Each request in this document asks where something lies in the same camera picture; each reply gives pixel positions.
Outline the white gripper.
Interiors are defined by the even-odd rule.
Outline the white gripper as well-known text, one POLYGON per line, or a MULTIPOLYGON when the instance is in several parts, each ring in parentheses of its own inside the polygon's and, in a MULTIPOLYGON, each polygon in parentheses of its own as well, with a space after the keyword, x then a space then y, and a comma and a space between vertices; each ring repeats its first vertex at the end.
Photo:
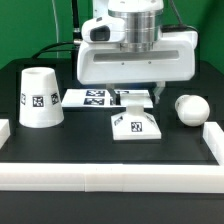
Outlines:
MULTIPOLYGON (((167 81, 190 80, 195 74, 195 31, 164 33, 147 52, 122 52, 118 44, 81 43, 77 78, 83 85, 157 82, 155 103, 167 81)), ((116 93, 111 97, 116 104, 116 93)))

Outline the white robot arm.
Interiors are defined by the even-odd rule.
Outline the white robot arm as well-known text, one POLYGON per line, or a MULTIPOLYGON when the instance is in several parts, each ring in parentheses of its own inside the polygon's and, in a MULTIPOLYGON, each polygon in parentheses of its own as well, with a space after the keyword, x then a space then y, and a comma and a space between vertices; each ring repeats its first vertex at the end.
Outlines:
POLYGON ((156 84, 154 101, 168 81, 195 74, 198 33, 184 25, 162 25, 163 0, 109 0, 107 13, 86 21, 77 58, 84 85, 156 84))

